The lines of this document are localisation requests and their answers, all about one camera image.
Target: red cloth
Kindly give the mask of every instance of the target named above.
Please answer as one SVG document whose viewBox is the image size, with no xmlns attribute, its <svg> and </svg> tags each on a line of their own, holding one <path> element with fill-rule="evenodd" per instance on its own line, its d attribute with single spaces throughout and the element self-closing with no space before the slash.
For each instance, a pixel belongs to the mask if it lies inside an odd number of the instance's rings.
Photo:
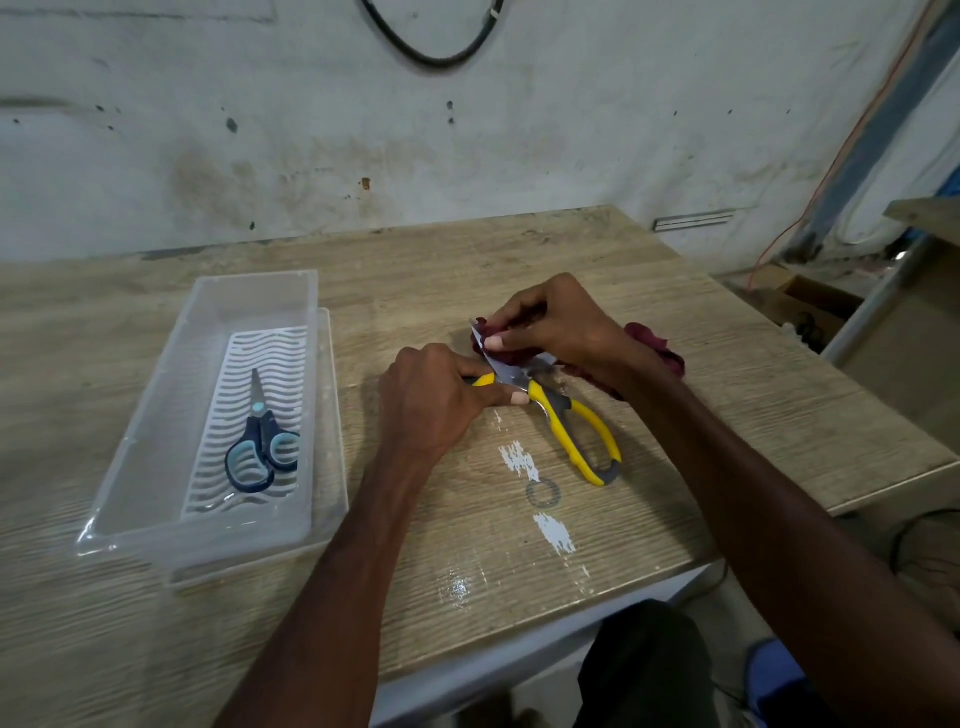
<svg viewBox="0 0 960 728">
<path fill-rule="evenodd" d="M 500 331 L 503 331 L 505 329 L 490 328 L 487 326 L 487 320 L 480 318 L 480 319 L 477 319 L 477 330 L 480 332 L 481 339 L 483 341 L 486 341 L 489 336 L 493 336 L 497 333 L 500 333 Z M 636 322 L 627 324 L 627 326 L 625 326 L 623 330 L 627 333 L 628 336 L 630 336 L 635 341 L 638 341 L 640 344 L 643 344 L 646 347 L 650 347 L 650 349 L 658 353 L 660 355 L 660 359 L 662 359 L 663 363 L 666 364 L 667 368 L 671 372 L 673 372 L 675 375 L 677 375 L 681 379 L 684 378 L 684 375 L 686 374 L 686 362 L 684 362 L 684 358 L 680 356 L 678 353 L 672 352 L 670 351 L 669 348 L 667 348 L 667 339 L 661 339 L 648 327 L 644 326 L 643 324 L 638 324 Z M 483 356 L 484 352 L 481 351 L 480 345 L 477 343 L 476 339 L 472 339 L 472 343 L 473 343 L 473 350 L 478 354 L 480 354 L 481 356 Z M 510 366 L 513 366 L 513 367 L 522 367 L 528 361 L 530 361 L 534 356 L 537 356 L 538 354 L 542 353 L 542 351 L 543 351 L 542 349 L 523 349 L 519 352 L 486 352 L 486 354 L 496 359 L 497 361 L 502 361 L 504 364 L 509 364 Z M 604 384 L 601 384 L 592 376 L 587 374 L 580 367 L 570 366 L 569 364 L 564 364 L 562 361 L 558 361 L 557 363 L 564 366 L 564 371 L 567 374 L 573 375 L 573 376 L 581 376 L 582 378 L 590 382 L 590 384 L 593 384 L 595 387 L 602 389 L 611 397 L 614 397 L 615 399 L 618 399 L 618 400 L 623 400 L 623 398 L 620 396 L 618 392 L 614 391 L 613 389 L 611 389 L 610 387 Z"/>
</svg>

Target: orange wire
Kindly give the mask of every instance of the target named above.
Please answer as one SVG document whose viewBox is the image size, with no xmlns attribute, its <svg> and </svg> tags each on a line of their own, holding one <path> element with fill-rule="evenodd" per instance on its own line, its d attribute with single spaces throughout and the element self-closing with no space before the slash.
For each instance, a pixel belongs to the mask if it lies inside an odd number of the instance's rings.
<svg viewBox="0 0 960 728">
<path fill-rule="evenodd" d="M 843 151 L 847 148 L 847 145 L 850 143 L 850 140 L 853 139 L 853 135 L 860 130 L 861 126 L 863 126 L 863 123 L 866 121 L 867 116 L 870 114 L 871 111 L 874 110 L 874 106 L 876 106 L 876 102 L 883 96 L 883 94 L 887 92 L 887 89 L 890 87 L 890 84 L 894 81 L 894 78 L 897 76 L 897 73 L 900 71 L 900 66 L 903 64 L 903 61 L 906 59 L 907 54 L 910 52 L 910 48 L 913 46 L 914 41 L 917 39 L 917 35 L 920 34 L 920 30 L 923 28 L 924 23 L 926 22 L 926 17 L 929 14 L 930 9 L 933 8 L 933 6 L 935 5 L 935 2 L 936 0 L 930 0 L 930 2 L 926 4 L 926 8 L 924 8 L 924 12 L 921 14 L 920 19 L 917 21 L 917 24 L 914 26 L 913 31 L 910 33 L 910 36 L 907 38 L 906 42 L 903 44 L 903 50 L 900 51 L 900 55 L 897 57 L 897 60 L 894 61 L 894 64 L 890 69 L 890 73 L 887 74 L 887 78 L 883 82 L 883 86 L 880 87 L 880 91 L 876 93 L 876 96 L 874 96 L 873 101 L 871 101 L 870 104 L 868 104 L 867 107 L 863 110 L 863 113 L 860 115 L 860 118 L 857 120 L 856 124 L 853 125 L 853 129 L 849 134 L 847 134 L 847 138 L 844 140 L 844 143 L 840 145 L 840 150 L 837 152 L 837 156 L 833 158 L 833 162 L 830 164 L 830 168 L 827 170 L 827 173 L 824 175 L 824 178 L 820 180 L 820 184 L 818 184 L 817 188 L 813 191 L 813 196 L 810 197 L 810 201 L 806 204 L 803 214 L 801 214 L 801 216 L 797 219 L 797 221 L 794 222 L 792 225 L 790 225 L 789 228 L 786 228 L 777 237 L 775 237 L 774 241 L 770 243 L 770 245 L 768 245 L 763 250 L 763 253 L 760 254 L 760 257 L 756 259 L 756 263 L 754 263 L 754 267 L 750 271 L 750 277 L 747 279 L 748 293 L 754 289 L 754 276 L 756 275 L 756 271 L 760 267 L 760 263 L 763 262 L 763 258 L 766 257 L 766 255 L 770 253 L 771 250 L 773 250 L 773 247 L 777 245 L 777 243 L 780 241 L 780 239 L 784 235 L 792 231 L 794 228 L 800 225 L 801 222 L 804 221 L 804 218 L 806 217 L 807 213 L 813 207 L 813 203 L 816 202 L 816 199 L 820 195 L 821 190 L 823 190 L 824 184 L 830 178 L 830 175 L 833 174 L 833 168 L 836 167 L 837 162 L 840 161 L 840 157 L 841 155 L 843 155 Z"/>
</svg>

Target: scissors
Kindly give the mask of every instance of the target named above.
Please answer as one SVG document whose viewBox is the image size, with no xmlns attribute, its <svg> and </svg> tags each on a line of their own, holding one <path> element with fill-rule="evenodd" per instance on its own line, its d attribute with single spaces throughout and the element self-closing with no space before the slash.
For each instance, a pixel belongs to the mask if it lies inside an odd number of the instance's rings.
<svg viewBox="0 0 960 728">
<path fill-rule="evenodd" d="M 550 431 L 553 432 L 554 437 L 560 441 L 560 444 L 564 446 L 566 454 L 570 456 L 570 462 L 583 474 L 583 477 L 586 478 L 588 482 L 597 486 L 613 483 L 620 475 L 620 464 L 623 462 L 623 457 L 620 455 L 620 448 L 616 445 L 616 440 L 613 439 L 613 435 L 607 426 L 604 425 L 603 420 L 597 417 L 593 410 L 585 404 L 572 400 L 570 397 L 555 392 L 552 389 L 547 389 L 536 380 L 531 379 L 529 369 L 512 367 L 509 364 L 504 364 L 487 356 L 487 351 L 483 348 L 483 337 L 480 335 L 480 332 L 476 327 L 471 326 L 470 328 L 473 331 L 473 338 L 475 338 L 477 344 L 480 345 L 480 351 L 484 353 L 483 355 L 487 359 L 487 363 L 490 364 L 493 369 L 493 374 L 481 376 L 472 382 L 472 386 L 483 387 L 500 381 L 517 389 L 522 389 L 530 396 L 532 401 L 540 405 L 540 408 L 546 414 L 547 420 L 550 422 Z M 580 417 L 584 418 L 590 426 L 597 431 L 597 434 L 600 435 L 600 439 L 603 440 L 603 444 L 607 447 L 607 452 L 610 454 L 610 466 L 608 468 L 605 470 L 597 470 L 587 462 L 587 459 L 580 452 L 576 441 L 566 429 L 564 413 L 567 410 L 576 412 Z"/>
<path fill-rule="evenodd" d="M 300 458 L 300 436 L 282 429 L 267 408 L 260 373 L 250 375 L 247 428 L 224 457 L 230 485 L 241 493 L 260 493 L 274 484 L 276 472 L 292 473 Z"/>
</svg>

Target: person's right hand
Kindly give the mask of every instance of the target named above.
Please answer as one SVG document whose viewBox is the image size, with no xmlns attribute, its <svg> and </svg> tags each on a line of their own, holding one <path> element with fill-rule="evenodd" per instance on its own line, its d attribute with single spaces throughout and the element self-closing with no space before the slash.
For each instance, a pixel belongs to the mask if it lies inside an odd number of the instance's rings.
<svg viewBox="0 0 960 728">
<path fill-rule="evenodd" d="M 490 352 L 543 349 L 588 372 L 623 356 L 634 344 L 569 273 L 515 294 L 487 326 L 507 329 L 484 342 Z"/>
</svg>

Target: person's left hand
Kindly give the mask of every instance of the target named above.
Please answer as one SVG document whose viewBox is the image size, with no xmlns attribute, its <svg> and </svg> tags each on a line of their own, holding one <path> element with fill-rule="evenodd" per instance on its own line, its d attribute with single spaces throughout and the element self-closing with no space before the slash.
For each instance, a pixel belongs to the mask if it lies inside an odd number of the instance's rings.
<svg viewBox="0 0 960 728">
<path fill-rule="evenodd" d="M 462 379 L 491 371 L 486 362 L 444 344 L 400 350 L 380 378 L 380 447 L 415 453 L 434 465 L 485 407 L 530 402 L 515 387 L 499 382 L 471 387 Z"/>
</svg>

